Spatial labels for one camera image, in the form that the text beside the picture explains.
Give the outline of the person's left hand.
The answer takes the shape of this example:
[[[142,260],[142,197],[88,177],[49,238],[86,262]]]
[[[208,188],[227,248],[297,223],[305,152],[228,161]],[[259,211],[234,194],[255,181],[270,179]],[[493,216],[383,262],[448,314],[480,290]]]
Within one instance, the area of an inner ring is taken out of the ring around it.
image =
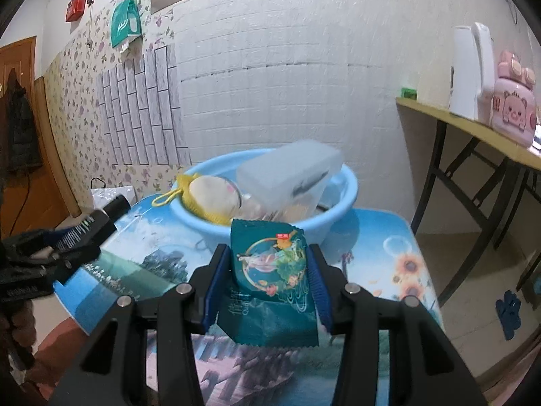
[[[31,350],[37,340],[36,319],[33,313],[32,301],[25,301],[18,311],[11,315],[9,323],[15,341],[24,348]]]

